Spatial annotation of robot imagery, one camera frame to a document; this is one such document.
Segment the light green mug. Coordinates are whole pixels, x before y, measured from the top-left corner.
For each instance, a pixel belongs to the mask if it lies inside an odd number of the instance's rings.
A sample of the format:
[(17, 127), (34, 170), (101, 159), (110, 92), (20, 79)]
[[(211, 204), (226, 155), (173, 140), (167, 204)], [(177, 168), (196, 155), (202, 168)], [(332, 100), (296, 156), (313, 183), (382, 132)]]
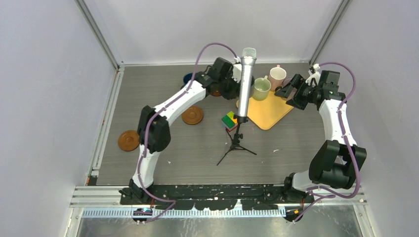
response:
[(267, 98), (268, 93), (271, 88), (271, 82), (268, 79), (268, 76), (265, 76), (263, 78), (257, 78), (254, 81), (253, 85), (253, 99), (257, 101), (262, 101)]

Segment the yellow tray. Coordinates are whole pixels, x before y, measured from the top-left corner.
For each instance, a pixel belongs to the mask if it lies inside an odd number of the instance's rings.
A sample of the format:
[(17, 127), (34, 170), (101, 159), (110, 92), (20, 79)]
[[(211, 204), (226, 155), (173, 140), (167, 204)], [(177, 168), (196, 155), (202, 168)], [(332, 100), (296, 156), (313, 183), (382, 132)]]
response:
[(262, 101), (253, 97), (249, 99), (248, 119), (260, 129), (269, 130), (292, 109), (292, 106), (286, 104), (286, 100), (275, 96), (274, 91), (269, 91)]

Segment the dark blue mug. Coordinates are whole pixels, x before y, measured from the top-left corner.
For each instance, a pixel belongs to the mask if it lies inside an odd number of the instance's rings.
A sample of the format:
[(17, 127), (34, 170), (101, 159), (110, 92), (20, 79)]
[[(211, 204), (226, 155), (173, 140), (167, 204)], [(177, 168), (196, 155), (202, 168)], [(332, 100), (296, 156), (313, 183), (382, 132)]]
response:
[(193, 73), (188, 73), (183, 77), (183, 84), (186, 85), (192, 78)]

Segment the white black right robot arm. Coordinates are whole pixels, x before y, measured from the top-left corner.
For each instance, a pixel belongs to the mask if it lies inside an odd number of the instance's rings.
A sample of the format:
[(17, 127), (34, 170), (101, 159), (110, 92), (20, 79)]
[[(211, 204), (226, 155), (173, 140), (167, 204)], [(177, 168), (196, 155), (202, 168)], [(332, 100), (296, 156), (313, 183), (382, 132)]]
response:
[(282, 196), (287, 202), (307, 197), (316, 188), (336, 195), (337, 189), (358, 187), (357, 175), (367, 157), (351, 135), (346, 117), (346, 95), (338, 90), (339, 72), (322, 71), (304, 79), (296, 74), (285, 86), (275, 89), (275, 96), (286, 104), (304, 110), (314, 104), (321, 115), (325, 141), (305, 172), (292, 173), (284, 180)]

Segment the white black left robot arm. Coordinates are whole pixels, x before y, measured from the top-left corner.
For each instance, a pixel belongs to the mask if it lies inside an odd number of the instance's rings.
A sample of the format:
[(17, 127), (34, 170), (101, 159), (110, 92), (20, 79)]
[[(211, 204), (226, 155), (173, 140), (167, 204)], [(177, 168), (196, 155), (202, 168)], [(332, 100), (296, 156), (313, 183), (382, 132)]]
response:
[(237, 98), (241, 72), (240, 62), (231, 63), (218, 57), (204, 72), (193, 73), (172, 97), (155, 107), (142, 109), (137, 128), (140, 156), (128, 187), (120, 190), (123, 198), (134, 199), (139, 204), (151, 200), (149, 187), (154, 183), (160, 153), (171, 142), (170, 126), (187, 109), (215, 92), (227, 100)]

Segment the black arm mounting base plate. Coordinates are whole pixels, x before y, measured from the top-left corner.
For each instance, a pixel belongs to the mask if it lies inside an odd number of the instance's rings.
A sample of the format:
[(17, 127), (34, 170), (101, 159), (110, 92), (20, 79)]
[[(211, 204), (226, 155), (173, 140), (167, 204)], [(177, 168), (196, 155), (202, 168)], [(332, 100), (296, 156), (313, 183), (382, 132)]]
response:
[(281, 184), (224, 184), (224, 185), (151, 185), (143, 191), (129, 184), (120, 191), (122, 205), (149, 205), (157, 210), (231, 210), (241, 204), (243, 210), (273, 210), (279, 204), (301, 206), (312, 203), (308, 194), (285, 191)]

